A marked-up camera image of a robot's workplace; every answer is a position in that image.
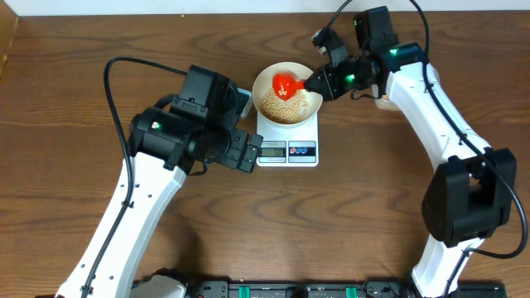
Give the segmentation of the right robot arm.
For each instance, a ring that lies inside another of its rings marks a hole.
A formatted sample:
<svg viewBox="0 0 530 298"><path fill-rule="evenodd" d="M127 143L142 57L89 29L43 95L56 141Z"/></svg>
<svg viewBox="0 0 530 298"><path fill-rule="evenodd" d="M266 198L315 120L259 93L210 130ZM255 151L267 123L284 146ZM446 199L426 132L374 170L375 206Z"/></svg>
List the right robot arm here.
<svg viewBox="0 0 530 298"><path fill-rule="evenodd" d="M352 56L325 26L312 37L329 57L304 83L330 101L343 94L387 99L404 114L431 161L434 176L422 200L429 233L405 297L448 297L459 291L465 264L482 243L505 225L522 204L514 190L517 163L508 149L493 149L463 119L439 82L428 45L402 43L386 7L358 13L354 28L360 49Z"/></svg>

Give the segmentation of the red plastic measuring scoop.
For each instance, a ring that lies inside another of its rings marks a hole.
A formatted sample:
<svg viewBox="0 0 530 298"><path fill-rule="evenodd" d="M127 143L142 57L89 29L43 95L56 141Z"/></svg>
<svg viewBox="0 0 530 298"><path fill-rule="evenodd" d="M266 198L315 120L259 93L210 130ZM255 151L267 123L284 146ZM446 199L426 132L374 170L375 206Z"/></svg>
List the red plastic measuring scoop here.
<svg viewBox="0 0 530 298"><path fill-rule="evenodd" d="M277 73L272 77L272 89L276 96L287 101L292 98L298 90L305 88L305 80L298 79L291 72Z"/></svg>

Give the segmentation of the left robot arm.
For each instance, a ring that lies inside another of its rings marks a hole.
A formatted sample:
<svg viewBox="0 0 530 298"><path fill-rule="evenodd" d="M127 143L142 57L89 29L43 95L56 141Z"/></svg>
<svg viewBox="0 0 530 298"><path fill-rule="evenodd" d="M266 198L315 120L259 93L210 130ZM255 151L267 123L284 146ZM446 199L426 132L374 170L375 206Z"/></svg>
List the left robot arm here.
<svg viewBox="0 0 530 298"><path fill-rule="evenodd" d="M167 205L196 162L250 173L263 138L236 127L252 95L231 79L192 65L179 94L168 94L137 114L123 132L110 89L113 57L104 70L109 109L123 149L123 168L89 246L56 292L58 297L184 297L187 285L157 273L134 281Z"/></svg>

